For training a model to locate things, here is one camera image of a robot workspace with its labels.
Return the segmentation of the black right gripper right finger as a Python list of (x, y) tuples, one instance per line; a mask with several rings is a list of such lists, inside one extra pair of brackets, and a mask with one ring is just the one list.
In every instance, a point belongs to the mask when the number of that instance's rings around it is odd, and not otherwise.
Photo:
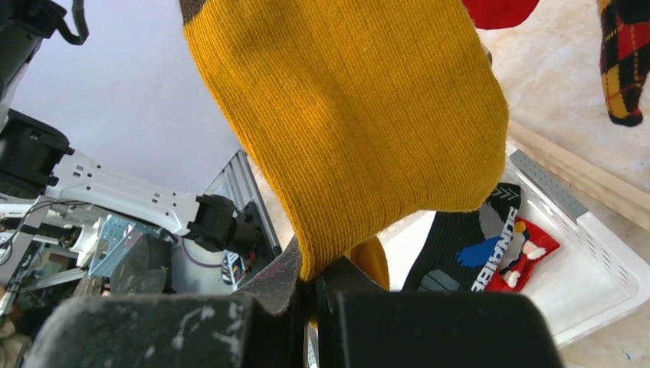
[(560, 367), (521, 294), (382, 289), (347, 258), (317, 278), (323, 367)]

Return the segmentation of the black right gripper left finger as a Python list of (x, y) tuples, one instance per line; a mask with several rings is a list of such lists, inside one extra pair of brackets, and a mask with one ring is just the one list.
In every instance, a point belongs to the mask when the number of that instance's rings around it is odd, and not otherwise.
[(229, 295), (77, 297), (39, 333), (27, 367), (304, 367), (296, 240)]

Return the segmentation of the black blue sock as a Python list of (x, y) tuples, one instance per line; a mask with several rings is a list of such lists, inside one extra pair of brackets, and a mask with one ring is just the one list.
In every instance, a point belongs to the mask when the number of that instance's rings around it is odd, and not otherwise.
[(473, 212), (437, 212), (404, 291), (483, 291), (513, 237), (521, 187), (501, 182)]

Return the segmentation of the red character sock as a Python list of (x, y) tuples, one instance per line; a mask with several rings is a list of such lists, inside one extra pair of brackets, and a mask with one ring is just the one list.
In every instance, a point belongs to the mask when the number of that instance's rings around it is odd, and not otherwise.
[(520, 292), (530, 280), (535, 266), (559, 248), (560, 243), (551, 235), (518, 216), (505, 256), (484, 290)]

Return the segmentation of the mustard striped sock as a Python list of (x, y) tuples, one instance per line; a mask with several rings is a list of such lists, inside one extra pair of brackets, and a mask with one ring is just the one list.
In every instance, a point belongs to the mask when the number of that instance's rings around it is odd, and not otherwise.
[(314, 279), (420, 210), (478, 209), (508, 108), (460, 1), (182, 1), (206, 87)]

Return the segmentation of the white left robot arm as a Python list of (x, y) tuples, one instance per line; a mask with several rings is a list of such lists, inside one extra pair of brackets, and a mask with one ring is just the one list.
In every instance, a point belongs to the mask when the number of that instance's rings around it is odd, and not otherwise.
[(84, 4), (66, 10), (53, 1), (1, 3), (1, 191), (34, 200), (35, 210), (87, 203), (194, 241), (207, 251), (248, 256), (263, 242), (262, 230), (232, 200), (193, 195), (123, 176), (71, 147), (59, 130), (10, 107), (23, 73), (45, 38), (58, 33), (80, 46), (89, 35)]

